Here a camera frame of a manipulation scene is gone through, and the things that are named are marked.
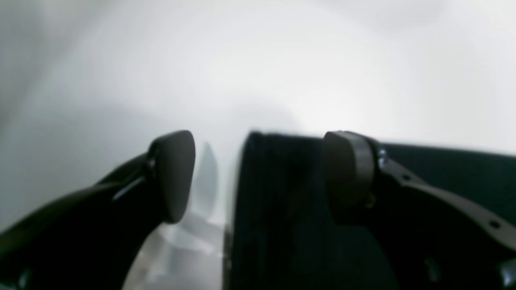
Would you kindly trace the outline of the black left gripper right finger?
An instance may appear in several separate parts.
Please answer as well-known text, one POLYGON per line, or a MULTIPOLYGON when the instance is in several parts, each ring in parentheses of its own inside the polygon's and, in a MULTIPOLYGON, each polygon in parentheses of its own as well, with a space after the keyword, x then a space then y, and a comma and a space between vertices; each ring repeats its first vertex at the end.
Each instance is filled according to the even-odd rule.
POLYGON ((512 224, 429 185, 375 139, 327 132, 323 148, 334 221, 371 231, 401 290, 514 290, 512 224))

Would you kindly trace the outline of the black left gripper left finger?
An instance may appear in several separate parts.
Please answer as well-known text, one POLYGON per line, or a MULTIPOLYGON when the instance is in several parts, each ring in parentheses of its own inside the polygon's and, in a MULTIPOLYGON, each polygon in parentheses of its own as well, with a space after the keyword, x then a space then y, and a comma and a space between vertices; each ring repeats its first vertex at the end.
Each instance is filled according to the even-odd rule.
POLYGON ((140 248, 187 209, 196 158, 188 130, 155 139, 98 183, 1 233, 2 290, 120 290, 140 248))

